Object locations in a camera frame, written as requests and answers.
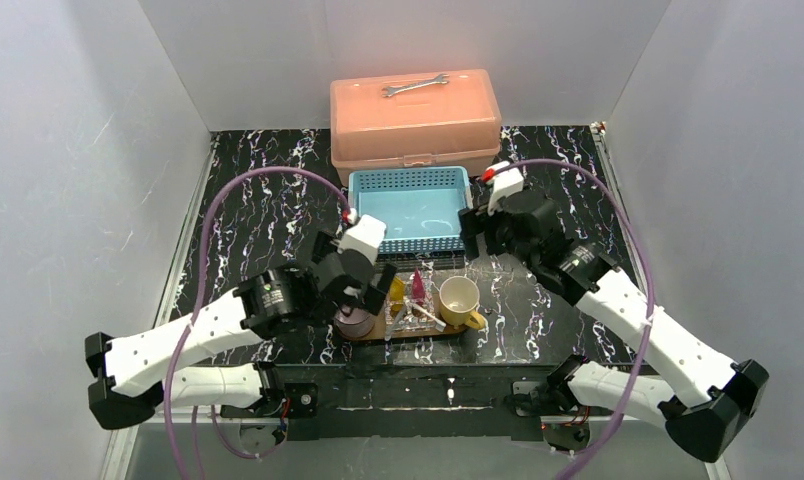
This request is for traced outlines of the yellow toothpaste tube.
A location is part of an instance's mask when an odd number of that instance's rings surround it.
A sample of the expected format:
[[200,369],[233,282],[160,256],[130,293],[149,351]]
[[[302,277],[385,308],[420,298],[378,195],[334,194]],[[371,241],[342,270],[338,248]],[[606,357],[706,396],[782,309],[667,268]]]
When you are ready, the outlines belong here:
[[398,277],[394,277],[390,285],[387,306],[390,317],[396,317],[405,306],[405,282]]

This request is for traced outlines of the purple ceramic mug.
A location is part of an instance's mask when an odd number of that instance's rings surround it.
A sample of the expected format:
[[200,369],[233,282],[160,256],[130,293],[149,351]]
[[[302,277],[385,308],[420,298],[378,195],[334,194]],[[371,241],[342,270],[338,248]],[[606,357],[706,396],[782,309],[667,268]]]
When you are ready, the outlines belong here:
[[372,331],[375,317],[363,309],[345,308],[336,312],[333,324],[342,336],[357,339]]

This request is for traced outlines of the grey toothbrush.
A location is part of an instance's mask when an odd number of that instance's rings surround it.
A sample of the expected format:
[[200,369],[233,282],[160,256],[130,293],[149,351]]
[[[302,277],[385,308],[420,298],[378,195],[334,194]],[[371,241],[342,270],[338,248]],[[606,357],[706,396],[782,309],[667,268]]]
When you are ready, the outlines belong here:
[[386,325],[384,333],[385,342],[389,342],[393,338],[394,332],[397,330],[398,325],[404,320],[405,316],[406,310],[400,309],[393,320]]

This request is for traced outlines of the pink toothpaste tube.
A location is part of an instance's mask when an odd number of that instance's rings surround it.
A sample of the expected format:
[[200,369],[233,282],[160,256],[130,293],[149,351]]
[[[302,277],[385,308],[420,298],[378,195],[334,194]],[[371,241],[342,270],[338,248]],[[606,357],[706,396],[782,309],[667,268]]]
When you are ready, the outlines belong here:
[[429,293],[419,270],[413,273],[409,298],[418,307],[427,308],[429,305]]

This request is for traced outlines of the clear textured glass cup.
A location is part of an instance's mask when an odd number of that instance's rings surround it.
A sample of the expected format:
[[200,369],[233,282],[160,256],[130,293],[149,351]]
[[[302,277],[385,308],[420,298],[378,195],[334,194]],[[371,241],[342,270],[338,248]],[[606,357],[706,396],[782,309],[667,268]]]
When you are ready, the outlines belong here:
[[410,288],[399,277],[392,280],[388,296],[385,301],[387,339],[401,336],[403,333],[419,333],[430,330],[436,326],[429,316],[427,298],[416,300],[409,298]]

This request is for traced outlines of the yellow ceramic mug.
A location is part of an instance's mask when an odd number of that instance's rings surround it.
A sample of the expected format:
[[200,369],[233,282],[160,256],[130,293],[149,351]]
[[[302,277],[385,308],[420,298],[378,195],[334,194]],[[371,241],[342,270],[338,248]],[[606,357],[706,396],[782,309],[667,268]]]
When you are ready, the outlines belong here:
[[453,276],[446,279],[439,287],[438,303],[440,318],[448,325],[474,330],[487,327],[487,320],[479,312],[479,288],[469,278]]

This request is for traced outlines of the white toothbrush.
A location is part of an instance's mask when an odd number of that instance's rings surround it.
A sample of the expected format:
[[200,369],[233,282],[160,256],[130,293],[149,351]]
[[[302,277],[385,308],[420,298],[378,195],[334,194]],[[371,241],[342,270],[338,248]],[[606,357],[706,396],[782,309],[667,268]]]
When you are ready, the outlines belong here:
[[446,324],[420,304],[408,301],[406,305],[415,315],[425,316],[427,319],[429,319],[434,324],[434,329],[438,330],[439,332],[443,332],[445,330]]

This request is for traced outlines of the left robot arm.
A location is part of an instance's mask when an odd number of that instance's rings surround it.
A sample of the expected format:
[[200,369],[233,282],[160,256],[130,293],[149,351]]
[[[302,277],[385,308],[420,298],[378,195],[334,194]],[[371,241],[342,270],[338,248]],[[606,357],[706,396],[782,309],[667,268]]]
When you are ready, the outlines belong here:
[[375,263],[387,226],[365,216],[335,240],[317,235],[312,259],[238,284],[196,314],[136,335],[103,332],[84,341],[94,377],[88,405],[105,430],[136,426],[171,406],[224,405],[262,411],[285,389],[269,366],[210,368],[201,361],[284,334],[332,323],[341,313],[378,314],[396,269]]

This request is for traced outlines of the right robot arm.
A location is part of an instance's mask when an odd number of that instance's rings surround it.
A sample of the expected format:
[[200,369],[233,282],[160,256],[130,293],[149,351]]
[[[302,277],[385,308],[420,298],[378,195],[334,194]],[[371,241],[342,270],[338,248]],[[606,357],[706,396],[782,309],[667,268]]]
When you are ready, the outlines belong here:
[[520,412],[615,411],[630,387],[624,415],[664,429],[687,454],[707,463],[717,461],[754,416],[769,381],[767,370],[714,350],[652,306],[597,244],[565,234],[551,200],[521,191],[493,206],[463,208],[458,218],[468,258],[478,257],[480,241],[490,255],[512,255],[546,290],[642,351],[656,373],[631,381],[625,371],[573,354],[543,383],[509,396]]

